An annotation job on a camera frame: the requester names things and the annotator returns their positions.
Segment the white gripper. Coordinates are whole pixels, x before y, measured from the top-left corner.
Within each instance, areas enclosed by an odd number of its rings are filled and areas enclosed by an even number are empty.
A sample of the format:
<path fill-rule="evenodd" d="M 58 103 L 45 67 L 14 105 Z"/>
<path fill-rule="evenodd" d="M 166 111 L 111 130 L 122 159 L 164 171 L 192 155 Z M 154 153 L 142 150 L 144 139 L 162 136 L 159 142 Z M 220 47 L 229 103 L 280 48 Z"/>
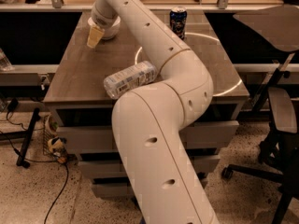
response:
<path fill-rule="evenodd" d="M 93 25 L 88 35 L 87 46 L 93 49 L 105 34 L 105 30 L 102 28 L 112 27 L 119 15 L 107 2 L 100 0 L 93 4 L 91 17 L 95 24 L 99 26 Z"/>

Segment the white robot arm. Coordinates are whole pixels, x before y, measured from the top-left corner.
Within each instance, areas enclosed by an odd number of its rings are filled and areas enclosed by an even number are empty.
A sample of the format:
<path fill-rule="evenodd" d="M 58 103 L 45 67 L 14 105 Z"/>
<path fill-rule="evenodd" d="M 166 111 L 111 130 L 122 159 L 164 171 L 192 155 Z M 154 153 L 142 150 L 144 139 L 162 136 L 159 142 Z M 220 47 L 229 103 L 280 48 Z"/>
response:
<path fill-rule="evenodd" d="M 146 224 L 220 224 L 179 137 L 207 110 L 213 81 L 203 62 L 139 0 L 95 0 L 107 23 L 120 18 L 161 81 L 126 92 L 112 130 Z"/>

